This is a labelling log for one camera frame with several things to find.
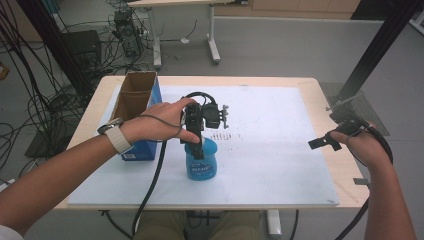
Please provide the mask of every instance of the right hand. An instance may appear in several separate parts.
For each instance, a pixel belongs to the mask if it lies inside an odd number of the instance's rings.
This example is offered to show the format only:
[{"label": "right hand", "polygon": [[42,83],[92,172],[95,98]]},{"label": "right hand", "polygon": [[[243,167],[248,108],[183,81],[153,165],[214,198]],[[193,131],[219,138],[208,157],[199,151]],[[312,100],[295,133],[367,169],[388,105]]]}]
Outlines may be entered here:
[{"label": "right hand", "polygon": [[[196,103],[196,101],[191,98],[182,98],[175,103],[158,103],[152,105],[142,114],[152,115],[169,124],[179,126],[181,111],[188,104],[192,103]],[[181,129],[178,133],[178,127],[169,126],[150,117],[136,117],[131,119],[121,126],[121,131],[130,143],[141,139],[168,140],[171,137],[193,143],[198,143],[200,141],[199,137],[192,132]]]},{"label": "right hand", "polygon": [[330,136],[345,144],[370,170],[382,166],[382,164],[391,165],[389,156],[381,144],[367,131],[363,131],[356,137],[348,137],[343,133],[333,131]]}]

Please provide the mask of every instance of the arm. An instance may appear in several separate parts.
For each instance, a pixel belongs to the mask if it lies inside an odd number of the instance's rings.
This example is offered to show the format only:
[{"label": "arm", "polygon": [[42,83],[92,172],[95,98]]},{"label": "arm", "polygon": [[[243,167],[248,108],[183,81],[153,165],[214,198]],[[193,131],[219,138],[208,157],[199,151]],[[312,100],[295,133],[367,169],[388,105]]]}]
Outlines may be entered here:
[{"label": "arm", "polygon": [[[193,102],[192,99],[183,98],[174,104],[154,105],[144,113],[180,125],[181,110]],[[122,133],[130,143],[141,139],[168,139],[175,136],[178,130],[152,118],[135,118],[121,126]],[[184,129],[178,137],[189,142],[199,141],[196,135]],[[116,153],[107,136],[101,135],[50,159],[0,193],[0,225],[24,236],[32,224]]]},{"label": "arm", "polygon": [[331,137],[346,144],[370,171],[371,187],[365,239],[416,239],[399,180],[381,145],[366,132],[348,138],[339,132]]}]

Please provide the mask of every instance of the pants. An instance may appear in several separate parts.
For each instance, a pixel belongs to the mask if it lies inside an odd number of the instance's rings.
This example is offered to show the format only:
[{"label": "pants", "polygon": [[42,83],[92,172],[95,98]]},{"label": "pants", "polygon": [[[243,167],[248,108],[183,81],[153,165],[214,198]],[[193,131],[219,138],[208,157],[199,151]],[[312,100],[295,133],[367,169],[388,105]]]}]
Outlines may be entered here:
[{"label": "pants", "polygon": [[[209,240],[259,240],[259,211],[227,211]],[[184,211],[146,211],[134,240],[184,240]]]}]

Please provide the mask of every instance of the black camera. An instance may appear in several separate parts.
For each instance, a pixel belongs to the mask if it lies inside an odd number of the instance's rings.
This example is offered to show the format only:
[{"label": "black camera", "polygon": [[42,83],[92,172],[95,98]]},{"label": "black camera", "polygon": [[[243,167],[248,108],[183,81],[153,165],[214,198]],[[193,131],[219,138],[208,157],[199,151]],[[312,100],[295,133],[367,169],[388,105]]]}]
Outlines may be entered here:
[{"label": "black camera", "polygon": [[203,156],[203,143],[202,143],[202,134],[201,132],[207,128],[219,128],[221,121],[224,123],[224,128],[228,128],[227,125],[227,115],[228,115],[228,106],[224,105],[222,111],[219,111],[218,105],[215,102],[215,99],[207,93],[203,92],[194,92],[190,93],[186,97],[195,97],[202,96],[205,99],[209,98],[210,103],[204,103],[200,105],[199,103],[189,104],[185,107],[184,111],[181,114],[181,123],[186,125],[186,130],[196,134],[200,138],[199,143],[188,143],[191,153],[193,154],[194,159],[204,159]]},{"label": "black camera", "polygon": [[[357,136],[362,130],[370,126],[369,123],[350,111],[336,110],[330,114],[330,118],[333,119],[335,123],[339,124],[339,126],[332,131],[341,132],[348,136]],[[308,143],[311,149],[331,145],[334,151],[340,150],[342,148],[340,143],[330,136],[330,132],[332,131],[327,132],[324,137],[309,141]]]}]

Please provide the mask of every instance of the open cardboard box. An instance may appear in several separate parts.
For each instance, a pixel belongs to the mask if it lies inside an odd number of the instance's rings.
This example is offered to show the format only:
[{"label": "open cardboard box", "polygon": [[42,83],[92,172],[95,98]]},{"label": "open cardboard box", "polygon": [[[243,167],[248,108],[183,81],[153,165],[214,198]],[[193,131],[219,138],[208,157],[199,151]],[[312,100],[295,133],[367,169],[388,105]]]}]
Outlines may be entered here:
[{"label": "open cardboard box", "polygon": [[[156,103],[162,102],[156,72],[131,72],[125,76],[111,119],[133,119]],[[125,161],[154,160],[156,142],[140,140],[123,153]]]}]

